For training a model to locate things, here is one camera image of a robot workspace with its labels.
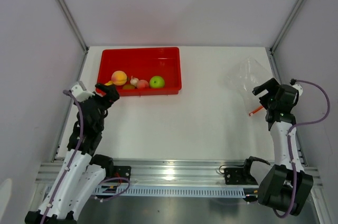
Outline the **green apple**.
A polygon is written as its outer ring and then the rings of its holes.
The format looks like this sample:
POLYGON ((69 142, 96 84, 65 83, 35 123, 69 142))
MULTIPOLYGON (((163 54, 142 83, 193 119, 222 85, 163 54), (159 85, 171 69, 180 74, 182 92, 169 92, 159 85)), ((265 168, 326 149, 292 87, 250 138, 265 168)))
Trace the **green apple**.
POLYGON ((149 81, 149 86, 153 89, 164 88, 165 80, 161 76, 153 76, 149 81))

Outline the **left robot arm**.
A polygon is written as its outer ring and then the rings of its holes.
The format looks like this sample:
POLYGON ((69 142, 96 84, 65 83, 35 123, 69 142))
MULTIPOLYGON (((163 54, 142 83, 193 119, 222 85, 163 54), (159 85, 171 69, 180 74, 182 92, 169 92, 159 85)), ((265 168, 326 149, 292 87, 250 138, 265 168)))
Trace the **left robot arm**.
POLYGON ((119 99, 119 93, 114 85, 98 83, 95 87, 102 93, 88 91, 81 81, 63 91, 78 109, 77 121, 50 192, 36 211, 27 213, 25 223, 77 223, 96 186, 114 177, 112 158, 95 151, 108 109, 119 99))

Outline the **small pink peach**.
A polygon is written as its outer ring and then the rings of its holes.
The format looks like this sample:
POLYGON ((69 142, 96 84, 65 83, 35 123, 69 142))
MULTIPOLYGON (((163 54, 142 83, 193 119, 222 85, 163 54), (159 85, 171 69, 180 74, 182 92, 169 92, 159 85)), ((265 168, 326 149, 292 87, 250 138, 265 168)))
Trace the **small pink peach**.
POLYGON ((146 80, 138 80, 136 84, 137 89, 147 89, 149 88, 149 83, 146 80))

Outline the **clear zip top bag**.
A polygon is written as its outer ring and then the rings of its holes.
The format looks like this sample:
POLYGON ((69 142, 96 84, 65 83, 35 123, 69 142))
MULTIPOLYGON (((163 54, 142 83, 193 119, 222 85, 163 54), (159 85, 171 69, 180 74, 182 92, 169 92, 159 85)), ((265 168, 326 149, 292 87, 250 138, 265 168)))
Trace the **clear zip top bag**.
POLYGON ((272 77, 272 73, 256 59, 247 57, 226 73, 226 82, 229 88, 241 96, 246 114, 253 116, 262 110, 262 105, 252 91, 272 77))

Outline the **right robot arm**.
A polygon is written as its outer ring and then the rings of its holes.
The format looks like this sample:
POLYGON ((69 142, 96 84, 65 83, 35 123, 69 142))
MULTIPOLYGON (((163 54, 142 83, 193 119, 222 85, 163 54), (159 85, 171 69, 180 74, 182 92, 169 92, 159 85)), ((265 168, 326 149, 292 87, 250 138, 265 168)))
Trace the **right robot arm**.
POLYGON ((257 200, 260 205, 273 209, 279 218, 300 214, 313 187, 313 177, 306 174, 299 159, 296 144, 296 118, 292 109, 300 93, 294 86, 279 84, 271 78, 254 87, 266 110, 265 120, 274 144, 274 164, 258 157, 249 157, 241 170, 246 183, 257 181, 257 200))

